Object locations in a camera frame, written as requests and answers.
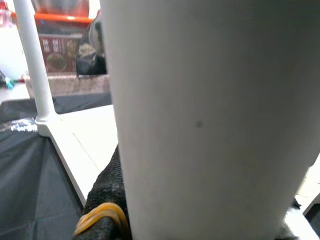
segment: white pole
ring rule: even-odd
[[[36,121],[43,123],[56,116],[45,62],[30,0],[13,0],[20,38],[28,65],[37,110]]]
[[[100,3],[133,239],[274,239],[320,149],[318,4]]]

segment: black cloth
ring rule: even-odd
[[[49,138],[0,133],[0,240],[71,239],[81,212]]]
[[[56,96],[53,97],[55,111],[65,114],[111,105],[110,93]],[[34,99],[4,101],[0,105],[0,123],[37,116]]]
[[[89,192],[83,214],[89,213],[102,203],[115,203],[119,205],[129,222],[118,147],[116,147],[110,163],[99,174],[92,190]],[[75,236],[73,240],[119,240],[120,237],[121,235],[113,220],[110,217],[103,217],[92,227]]]

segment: white surface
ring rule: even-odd
[[[315,163],[308,169],[304,179],[295,195],[301,204],[301,211],[307,214],[314,204],[320,203],[320,155]]]
[[[18,29],[0,27],[0,71],[10,79],[19,79],[28,71]]]
[[[284,222],[291,233],[298,237],[297,240],[319,240],[318,235],[300,210],[290,207],[285,214]]]
[[[18,83],[13,89],[0,88],[0,104],[7,100],[28,99],[29,94],[24,83]]]
[[[37,110],[37,122],[46,122],[56,116],[42,55],[38,31],[30,0],[14,0],[21,42],[27,60]]]
[[[103,106],[59,116],[47,123],[50,138],[84,205],[99,173],[118,144],[113,106]]]
[[[273,239],[319,153],[314,7],[100,4],[133,239]]]

